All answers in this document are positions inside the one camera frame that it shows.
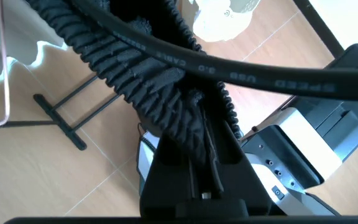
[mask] screw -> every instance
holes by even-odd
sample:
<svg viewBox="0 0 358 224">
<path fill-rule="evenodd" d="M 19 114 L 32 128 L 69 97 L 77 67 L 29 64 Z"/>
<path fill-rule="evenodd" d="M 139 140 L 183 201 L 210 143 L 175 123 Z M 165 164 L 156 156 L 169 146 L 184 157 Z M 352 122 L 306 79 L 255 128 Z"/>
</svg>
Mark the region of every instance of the screw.
<svg viewBox="0 0 358 224">
<path fill-rule="evenodd" d="M 273 161 L 271 161 L 271 160 L 266 160 L 266 163 L 269 165 L 269 166 L 272 166 L 274 163 L 273 163 Z"/>
</svg>

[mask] tiled floor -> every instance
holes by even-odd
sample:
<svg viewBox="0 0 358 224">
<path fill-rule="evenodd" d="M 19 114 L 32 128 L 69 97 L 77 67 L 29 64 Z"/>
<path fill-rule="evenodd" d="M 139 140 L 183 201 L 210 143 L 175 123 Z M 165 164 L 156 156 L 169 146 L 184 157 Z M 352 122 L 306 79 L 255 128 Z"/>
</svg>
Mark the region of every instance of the tiled floor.
<svg viewBox="0 0 358 224">
<path fill-rule="evenodd" d="M 292 0 L 262 0 L 240 36 L 200 43 L 212 55 L 252 63 L 322 68 L 333 59 Z M 48 120 L 32 100 L 34 93 L 56 103 L 94 75 L 70 49 L 43 46 L 43 52 L 39 66 L 16 62 L 12 67 L 12 121 Z M 227 89 L 243 132 L 288 98 L 233 85 Z M 59 112 L 75 124 L 112 96 L 113 90 L 96 80 Z M 0 223 L 18 216 L 139 216 L 138 122 L 121 97 L 77 131 L 88 145 L 85 151 L 54 126 L 0 129 Z M 343 214 L 358 214 L 358 150 L 311 191 Z"/>
</svg>

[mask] black cable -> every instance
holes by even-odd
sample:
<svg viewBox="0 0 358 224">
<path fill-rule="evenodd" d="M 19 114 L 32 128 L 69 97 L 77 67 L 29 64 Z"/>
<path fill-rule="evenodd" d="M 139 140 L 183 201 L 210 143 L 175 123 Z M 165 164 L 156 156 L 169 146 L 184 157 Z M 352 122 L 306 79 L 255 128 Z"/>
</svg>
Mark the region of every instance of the black cable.
<svg viewBox="0 0 358 224">
<path fill-rule="evenodd" d="M 147 139 L 143 136 L 143 134 L 141 133 L 140 131 L 140 127 L 142 127 L 142 123 L 138 123 L 137 124 L 137 130 L 139 132 L 139 141 L 143 142 L 144 144 L 146 144 L 147 147 L 149 147 L 149 149 L 152 151 L 152 152 L 156 152 L 156 148 L 154 147 L 154 145 Z"/>
<path fill-rule="evenodd" d="M 131 29 L 125 22 L 88 0 L 72 3 L 123 42 L 195 75 L 292 95 L 358 100 L 358 69 L 284 68 L 224 60 L 184 49 Z"/>
</svg>

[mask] white cable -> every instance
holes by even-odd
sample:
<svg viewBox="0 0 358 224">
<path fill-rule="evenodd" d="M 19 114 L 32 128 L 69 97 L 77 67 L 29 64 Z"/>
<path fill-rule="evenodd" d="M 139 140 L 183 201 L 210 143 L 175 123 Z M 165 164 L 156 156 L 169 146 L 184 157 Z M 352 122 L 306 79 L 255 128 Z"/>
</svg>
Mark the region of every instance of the white cable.
<svg viewBox="0 0 358 224">
<path fill-rule="evenodd" d="M 4 125 L 11 113 L 11 104 L 9 97 L 9 82 L 7 74 L 7 60 L 6 60 L 6 46 L 5 46 L 5 36 L 4 36 L 4 12 L 2 9 L 2 0 L 0 0 L 0 35 L 1 35 L 1 57 L 2 57 L 2 72 L 4 74 L 4 97 L 5 97 L 5 118 L 0 121 L 0 126 Z"/>
</svg>

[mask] black device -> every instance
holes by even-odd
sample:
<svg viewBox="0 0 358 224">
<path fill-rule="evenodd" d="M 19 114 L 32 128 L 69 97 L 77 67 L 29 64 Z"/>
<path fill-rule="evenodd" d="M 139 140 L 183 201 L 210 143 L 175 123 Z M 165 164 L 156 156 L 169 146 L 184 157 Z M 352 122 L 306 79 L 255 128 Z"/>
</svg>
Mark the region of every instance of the black device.
<svg viewBox="0 0 358 224">
<path fill-rule="evenodd" d="M 294 183 L 302 187 L 324 182 L 341 162 L 341 159 L 334 159 L 332 155 L 341 151 L 341 142 L 347 141 L 346 138 L 330 140 L 329 132 L 344 122 L 357 123 L 358 107 L 351 108 L 355 102 L 338 103 L 334 112 L 325 113 L 326 116 L 321 117 L 323 121 L 317 121 L 314 126 L 313 116 L 308 117 L 308 113 L 317 110 L 323 100 L 294 98 L 276 111 L 280 114 L 267 118 L 267 121 L 276 121 L 275 118 L 281 118 L 280 115 L 283 114 L 287 117 L 293 114 L 297 118 L 304 117 L 303 121 L 313 128 L 315 136 L 320 136 L 320 142 L 325 142 L 329 148 L 334 149 L 331 152 L 324 151 L 332 157 L 335 165 L 327 172 L 318 163 L 310 162 L 311 159 L 305 156 L 306 151 L 301 151 L 299 145 L 294 143 L 295 139 L 288 137 L 288 133 L 283 134 L 282 127 L 277 128 L 283 122 L 276 122 L 274 127 L 265 124 L 259 129 L 257 127 L 253 133 L 246 135 L 243 142 L 239 142 L 232 122 L 233 116 L 226 114 L 231 113 L 232 108 L 230 109 L 229 103 L 224 102 L 228 105 L 228 110 L 220 110 L 217 105 L 224 104 L 221 100 L 227 98 L 222 98 L 215 89 L 218 84 L 211 81 L 225 81 L 303 97 L 358 100 L 358 45 L 349 47 L 324 70 L 253 65 L 197 52 L 200 48 L 190 40 L 191 33 L 188 35 L 186 27 L 183 28 L 180 21 L 180 29 L 177 31 L 184 33 L 178 34 L 182 36 L 176 38 L 163 30 L 161 23 L 165 22 L 165 27 L 170 27 L 166 26 L 170 21 L 178 21 L 179 16 L 172 7 L 173 1 L 158 1 L 160 5 L 148 3 L 155 4 L 163 15 L 173 15 L 174 19 L 167 16 L 167 20 L 161 22 L 159 15 L 147 14 L 147 10 L 139 13 L 150 21 L 152 27 L 156 27 L 153 33 L 156 38 L 130 27 L 89 1 L 27 1 L 68 45 L 73 46 L 75 52 L 81 54 L 84 62 L 89 62 L 90 68 L 98 73 L 99 78 L 106 79 L 106 84 L 114 86 L 118 94 L 125 95 L 126 101 L 133 103 L 138 112 L 163 131 L 163 135 L 140 198 L 141 218 L 16 218 L 8 223 L 358 222 L 358 217 L 334 216 L 337 215 L 335 211 L 313 195 L 305 194 L 305 197 L 296 194 L 296 190 L 286 188 L 279 182 L 274 182 L 277 184 L 267 189 L 267 184 L 261 179 L 263 175 L 255 171 L 256 167 L 266 167 L 265 163 L 281 162 L 286 170 L 262 171 L 266 174 L 269 171 L 273 176 L 291 173 L 291 178 L 296 181 Z M 141 2 L 139 4 L 139 7 L 147 7 Z M 130 17 L 122 13 L 120 18 L 123 20 Z M 145 65 L 150 66 L 148 70 L 144 69 Z M 185 77 L 185 73 L 179 68 L 192 75 Z M 201 91 L 192 91 L 196 87 Z M 186 93 L 187 98 L 182 97 L 181 93 Z M 260 160 L 262 156 L 246 155 L 250 154 L 248 148 L 251 144 L 258 147 L 261 145 L 255 143 L 257 138 L 266 140 L 263 136 L 271 136 L 275 144 L 281 144 L 291 160 L 284 161 L 285 157 L 278 155 L 274 148 L 271 148 L 271 153 L 267 155 L 270 159 L 266 161 Z M 352 136 L 354 144 L 351 150 L 343 152 L 344 155 L 349 155 L 358 145 L 358 136 Z M 270 146 L 270 142 L 265 142 L 262 146 Z M 300 168 L 301 173 L 294 175 L 294 164 Z M 303 177 L 301 174 L 307 174 L 305 179 L 300 178 Z M 313 203 L 317 210 L 313 207 L 312 212 L 305 213 L 305 209 L 299 211 L 297 206 L 288 207 L 286 204 L 283 207 L 281 202 L 287 202 L 288 198 L 294 205 L 299 205 L 299 202 Z M 321 214 L 321 209 L 333 216 L 260 217 Z"/>
</svg>

